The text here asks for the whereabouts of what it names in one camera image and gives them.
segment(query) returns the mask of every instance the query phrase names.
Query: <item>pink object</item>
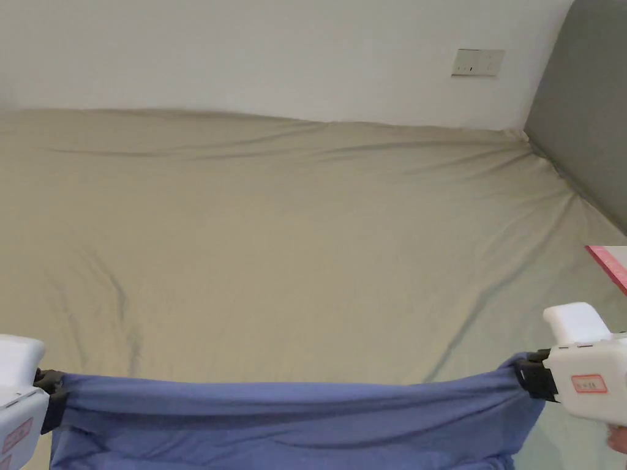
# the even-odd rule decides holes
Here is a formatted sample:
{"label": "pink object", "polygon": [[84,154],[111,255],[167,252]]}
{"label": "pink object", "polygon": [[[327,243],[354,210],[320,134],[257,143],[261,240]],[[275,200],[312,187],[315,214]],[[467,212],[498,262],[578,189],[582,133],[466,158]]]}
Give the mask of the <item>pink object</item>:
{"label": "pink object", "polygon": [[608,276],[612,279],[625,295],[627,295],[627,268],[620,263],[605,246],[586,246],[594,260],[599,263]]}

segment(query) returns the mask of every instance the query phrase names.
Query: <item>pink ruler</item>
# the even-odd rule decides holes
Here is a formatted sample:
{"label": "pink ruler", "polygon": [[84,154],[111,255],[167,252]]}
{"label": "pink ruler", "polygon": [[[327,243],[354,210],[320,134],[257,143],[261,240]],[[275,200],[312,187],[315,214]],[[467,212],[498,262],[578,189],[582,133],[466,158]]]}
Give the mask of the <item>pink ruler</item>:
{"label": "pink ruler", "polygon": [[627,246],[586,246],[586,249],[614,284],[627,295],[627,263],[624,263],[624,259],[627,259]]}

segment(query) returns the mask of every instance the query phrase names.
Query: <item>white wall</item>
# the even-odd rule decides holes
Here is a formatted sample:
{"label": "white wall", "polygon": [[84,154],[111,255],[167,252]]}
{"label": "white wall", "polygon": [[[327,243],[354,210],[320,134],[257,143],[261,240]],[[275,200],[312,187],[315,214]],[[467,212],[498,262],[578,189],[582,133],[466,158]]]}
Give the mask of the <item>white wall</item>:
{"label": "white wall", "polygon": [[[0,0],[18,107],[521,127],[572,0]],[[458,48],[506,49],[497,79]]]}

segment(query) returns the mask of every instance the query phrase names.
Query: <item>wall switch plate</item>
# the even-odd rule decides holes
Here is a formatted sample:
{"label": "wall switch plate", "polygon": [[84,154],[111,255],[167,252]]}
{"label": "wall switch plate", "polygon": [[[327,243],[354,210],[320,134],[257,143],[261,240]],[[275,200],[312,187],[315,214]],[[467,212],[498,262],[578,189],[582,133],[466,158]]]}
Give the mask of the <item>wall switch plate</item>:
{"label": "wall switch plate", "polygon": [[453,76],[497,76],[505,51],[500,49],[459,49]]}

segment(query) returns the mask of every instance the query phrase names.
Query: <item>fitted sheet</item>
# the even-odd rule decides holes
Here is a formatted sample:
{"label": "fitted sheet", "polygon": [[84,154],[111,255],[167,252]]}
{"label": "fitted sheet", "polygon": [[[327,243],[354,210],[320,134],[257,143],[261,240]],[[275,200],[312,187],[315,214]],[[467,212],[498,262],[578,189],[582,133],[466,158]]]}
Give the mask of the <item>fitted sheet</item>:
{"label": "fitted sheet", "polygon": [[[0,179],[0,330],[44,368],[414,384],[551,346],[547,306],[627,323],[584,249],[625,237],[516,133],[27,111]],[[618,463],[567,423],[547,407],[519,467]]]}

